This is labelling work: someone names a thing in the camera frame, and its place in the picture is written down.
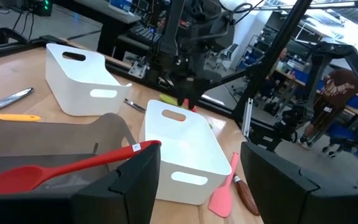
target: person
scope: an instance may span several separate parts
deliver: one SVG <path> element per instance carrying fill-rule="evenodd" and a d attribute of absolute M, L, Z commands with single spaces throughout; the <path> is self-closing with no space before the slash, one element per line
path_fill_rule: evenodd
<path fill-rule="evenodd" d="M 314 102 L 314 116 L 306 127 L 298 144 L 305 149 L 310 148 L 309 138 L 315 131 L 325 128 L 336 115 L 341 113 L 347 102 L 358 93 L 358 79 L 353 71 L 337 69 L 323 79 L 324 87 L 321 95 Z"/>
<path fill-rule="evenodd" d="M 265 85 L 260 90 L 260 95 L 262 97 L 264 96 L 264 97 L 269 98 L 270 95 L 272 94 L 272 90 L 277 86 L 276 81 L 274 80 L 274 78 L 272 78 L 272 75 L 273 75 L 274 71 L 276 70 L 279 61 L 281 59 L 284 59 L 286 55 L 287 55 L 287 48 L 284 48 L 281 51 L 280 56 L 278 56 L 278 59 L 274 63 L 274 65 L 273 65 L 272 69 L 270 70 L 269 74 L 266 76 Z"/>

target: yellow knife handle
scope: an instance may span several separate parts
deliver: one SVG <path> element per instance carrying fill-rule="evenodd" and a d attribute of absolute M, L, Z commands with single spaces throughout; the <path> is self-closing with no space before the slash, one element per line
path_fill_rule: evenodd
<path fill-rule="evenodd" d="M 0 119 L 4 121 L 40 121 L 41 117 L 30 114 L 0 114 Z"/>

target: black metal frame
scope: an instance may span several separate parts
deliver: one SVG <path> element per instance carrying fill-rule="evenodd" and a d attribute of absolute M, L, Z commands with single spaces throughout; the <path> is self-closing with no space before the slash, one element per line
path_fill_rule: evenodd
<path fill-rule="evenodd" d="M 240 127 L 241 123 L 242 123 L 245 102 L 247 101 L 248 98 L 253 98 L 255 96 L 255 94 L 258 92 L 258 90 L 260 89 L 260 87 L 263 85 L 263 80 L 265 77 L 264 73 L 267 74 L 270 71 L 270 69 L 268 69 L 268 68 L 270 68 L 275 63 L 281 50 L 286 46 L 287 42 L 290 40 L 293 30 L 298 25 L 303 14 L 306 12 L 306 9 L 310 5 L 310 2 L 311 2 L 311 0 L 298 0 L 297 1 L 293 10 L 291 10 L 291 12 L 289 13 L 282 29 L 280 30 L 280 32 L 277 34 L 275 40 L 273 41 L 271 48 L 268 49 L 268 51 L 267 51 L 268 56 L 266 56 L 265 58 L 262 59 L 263 66 L 256 65 L 256 66 L 253 66 L 252 68 L 249 68 L 247 70 L 233 73 L 232 75 L 229 75 L 218 82 L 212 83 L 211 88 L 214 88 L 214 87 L 217 87 L 224 83 L 227 83 L 229 81 L 233 81 L 235 79 L 241 78 L 241 77 L 243 77 L 247 74 L 250 74 L 250 73 L 257 74 L 257 75 L 254 75 L 254 78 L 248 84 L 246 90 L 244 91 L 243 95 L 241 96 L 240 101 L 238 102 L 238 104 L 234 108 L 234 110 L 231 110 L 230 108 L 228 108 L 226 106 L 220 105 L 218 103 L 215 103 L 211 100 L 207 100 L 204 98 L 199 100 L 197 106 L 200 106 L 200 107 L 210 110 L 214 113 L 231 118 Z M 74 7 L 72 4 L 65 4 L 65 6 L 68 7 L 68 9 L 70 9 L 72 11 L 76 11 L 76 9 L 78 7 L 78 6 Z M 80 8 L 81 8 L 81 10 L 79 10 L 79 13 L 88 11 L 87 16 L 91 14 L 90 12 L 92 12 L 92 14 L 96 13 L 96 11 L 94 11 L 92 9 L 85 9 L 84 6 L 81 6 Z M 99 15 L 97 21 L 100 21 L 101 19 L 108 20 L 108 18 L 104 18 L 104 17 L 105 17 L 105 15 L 104 16 Z M 75 47 L 75 46 L 70 45 L 68 42 L 66 42 L 64 40 L 58 39 L 51 35 L 41 36 L 38 39 L 24 41 L 21 37 L 18 38 L 16 36 L 16 34 L 13 35 L 13 34 L 10 34 L 9 32 L 7 32 L 7 30 L 5 28 L 1 28 L 0 32 L 2 32 L 1 30 L 4 30 L 5 34 L 8 37 L 16 39 L 16 40 L 18 40 L 18 42 L 8 44 L 7 38 L 5 38 L 5 39 L 0 38 L 0 57 L 7 56 L 10 54 L 16 54 L 19 52 L 23 52 L 25 50 L 35 49 L 37 47 L 45 47 L 47 43 L 57 43 L 57 44 L 67 45 L 70 47 Z M 112 60 L 106 60 L 106 68 L 109 72 L 114 73 L 115 75 L 124 77 L 130 81 L 147 86 L 153 90 L 157 90 L 164 94 L 168 94 L 168 95 L 172 95 L 172 96 L 176 95 L 176 93 L 172 89 L 166 88 L 163 85 L 159 85 L 158 83 L 152 82 L 150 80 L 138 79 L 136 77 L 133 77 L 132 75 L 129 75 L 128 74 L 129 69 L 127 67 L 124 67 Z M 255 126 L 260 123 L 261 123 L 260 121 L 252 120 L 251 126 L 253 126 L 253 125 Z"/>

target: pink spatula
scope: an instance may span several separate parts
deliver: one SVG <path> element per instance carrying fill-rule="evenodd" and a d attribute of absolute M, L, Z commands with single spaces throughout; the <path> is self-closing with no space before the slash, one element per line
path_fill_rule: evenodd
<path fill-rule="evenodd" d="M 0 174 L 0 194 L 13 194 L 35 189 L 45 181 L 59 175 L 74 171 L 129 159 L 151 144 L 159 144 L 160 141 L 144 141 L 133 146 L 122 147 L 118 150 L 94 156 L 89 159 L 74 162 L 60 167 L 42 167 L 37 165 L 21 166 L 7 170 Z"/>
<path fill-rule="evenodd" d="M 237 163 L 239 162 L 238 153 L 234 153 L 231 158 L 231 174 L 226 177 L 224 185 L 217 188 L 212 194 L 211 201 L 208 208 L 219 215 L 220 217 L 226 218 L 230 215 L 232 209 L 232 198 L 230 194 L 230 184 L 236 171 Z"/>

